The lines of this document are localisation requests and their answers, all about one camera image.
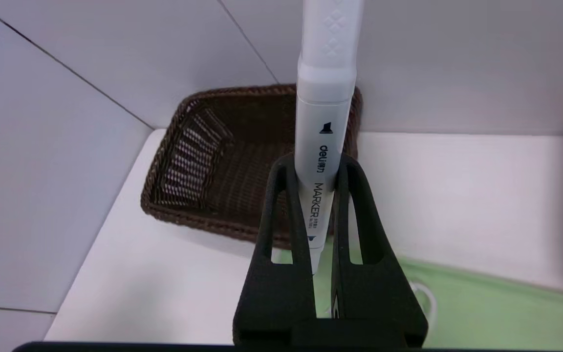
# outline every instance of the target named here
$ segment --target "tile grout line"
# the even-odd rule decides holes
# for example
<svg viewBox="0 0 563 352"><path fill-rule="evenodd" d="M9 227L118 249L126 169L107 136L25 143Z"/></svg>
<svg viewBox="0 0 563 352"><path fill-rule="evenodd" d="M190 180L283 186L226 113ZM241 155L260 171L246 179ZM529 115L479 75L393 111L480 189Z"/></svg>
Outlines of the tile grout line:
<svg viewBox="0 0 563 352"><path fill-rule="evenodd" d="M6 310L9 312L25 312L25 313L52 314L52 315L58 314L58 312L47 312L46 310L21 309L21 308L0 307L0 310Z"/></svg>
<svg viewBox="0 0 563 352"><path fill-rule="evenodd" d="M232 20L232 22L234 22L234 25L236 26L236 28L240 31L240 33L242 34L244 40L246 40L247 44L249 44L249 46L251 47L251 49L253 50L253 52L256 54L256 56L260 59L260 61L264 64L264 67L266 67L266 71L268 71L268 73L271 74L271 76L273 76L273 80L275 80L275 82L277 84L279 84L279 80L277 79L277 77L275 77L275 74L273 74L273 71L271 70L270 67L268 67L268 65L266 64L266 61L264 61L264 58L260 55L260 53L258 52L258 50L255 48L255 45L253 45L253 43L249 40L249 38L246 36L246 33L244 33L244 30L242 29L242 27L238 24L238 22L236 21L236 19L234 18L234 16L232 16L232 13L230 13L230 10L227 8L227 6L225 6L225 4L223 3L223 0L217 0L218 4L221 5L221 7L223 7L223 10L225 11L225 13L230 17L230 20Z"/></svg>
<svg viewBox="0 0 563 352"><path fill-rule="evenodd" d="M142 123L143 125L147 126L149 129L151 129L152 131L155 130L154 127L152 127L150 124L148 124L147 122L145 122L142 118L139 118L138 116L136 116L136 114L132 113L129 109L127 109L126 107L124 107L123 105L121 105L121 103L117 102L116 100L114 100L111 96L105 94L105 92L103 92L101 89L99 89L96 85L90 83L90 81L88 81L86 78L82 77L79 73L77 73L76 71L73 71L73 69L71 69L69 66L67 66L65 63L61 62L60 60L58 60L58 58L56 58L55 56L53 56L51 53L49 53L49 51L43 49L43 47L41 47L40 45L36 44L35 42L32 42L28 37L26 37L25 35L23 35L21 32L19 32L17 29L15 29L14 27L12 27L11 25L9 25L7 22L5 22L4 20L2 20L2 18L0 18L0 22L2 24L4 24L6 27L8 27L9 29L12 29L14 31L14 33L20 35L23 39L27 40L30 44L32 44L35 48L37 48L38 50L42 51L45 55L49 56L50 58L52 58L55 62L59 63L62 67L64 67L65 69L67 69L69 72L71 72L72 74L74 74L77 78L80 78L80 80L82 80L83 82L85 82L87 85L89 85L90 87L92 87L93 89L95 89L97 92L99 92L100 94L102 94L103 96L105 96L106 98L108 98L108 100L110 100L110 102L113 102L114 104L116 104L118 107L120 107L121 109L125 110L125 112L129 113L133 118L135 118L136 120L138 120L138 122Z"/></svg>

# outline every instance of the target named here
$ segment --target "green cutting mat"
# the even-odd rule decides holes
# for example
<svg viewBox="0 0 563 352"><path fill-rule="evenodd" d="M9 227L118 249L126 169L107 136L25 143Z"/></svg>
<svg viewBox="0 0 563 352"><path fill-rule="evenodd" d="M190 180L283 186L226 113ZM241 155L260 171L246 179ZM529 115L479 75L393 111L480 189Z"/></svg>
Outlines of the green cutting mat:
<svg viewBox="0 0 563 352"><path fill-rule="evenodd" d="M328 242L314 277L320 318L328 316L330 307L331 252ZM361 258L359 253L351 256ZM429 287L437 301L435 325L424 347L563 350L563 294L409 259L399 261L407 278ZM276 262L290 263L290 251L280 253Z"/></svg>

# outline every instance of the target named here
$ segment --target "brown woven basket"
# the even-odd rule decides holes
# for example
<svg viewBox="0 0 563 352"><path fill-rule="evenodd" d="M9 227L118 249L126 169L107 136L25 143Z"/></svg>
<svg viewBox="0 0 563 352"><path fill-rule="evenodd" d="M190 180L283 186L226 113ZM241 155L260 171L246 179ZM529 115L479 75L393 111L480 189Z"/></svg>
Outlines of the brown woven basket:
<svg viewBox="0 0 563 352"><path fill-rule="evenodd" d="M179 104L141 195L145 213L255 242L268 172L293 152L295 85L214 89ZM362 96L355 89L344 152L357 158ZM273 245L290 248L284 194Z"/></svg>

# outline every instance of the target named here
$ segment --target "deli logo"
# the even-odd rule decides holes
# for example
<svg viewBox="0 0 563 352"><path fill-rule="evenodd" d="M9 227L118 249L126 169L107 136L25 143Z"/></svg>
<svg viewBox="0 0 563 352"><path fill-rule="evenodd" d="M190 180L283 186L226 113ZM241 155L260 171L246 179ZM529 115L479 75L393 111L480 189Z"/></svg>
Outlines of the deli logo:
<svg viewBox="0 0 563 352"><path fill-rule="evenodd" d="M327 146L321 145L319 152L319 162L317 163L317 172L322 174L325 172L325 165L327 163Z"/></svg>

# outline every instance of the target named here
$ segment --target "white marker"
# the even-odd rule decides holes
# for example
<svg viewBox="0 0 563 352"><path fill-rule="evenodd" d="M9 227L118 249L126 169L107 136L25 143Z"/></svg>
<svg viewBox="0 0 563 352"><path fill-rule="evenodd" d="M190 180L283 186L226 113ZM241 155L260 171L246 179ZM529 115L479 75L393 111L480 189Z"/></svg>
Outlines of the white marker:
<svg viewBox="0 0 563 352"><path fill-rule="evenodd" d="M364 0L304 0L297 78L295 169L312 273L325 245L333 189L355 89Z"/></svg>

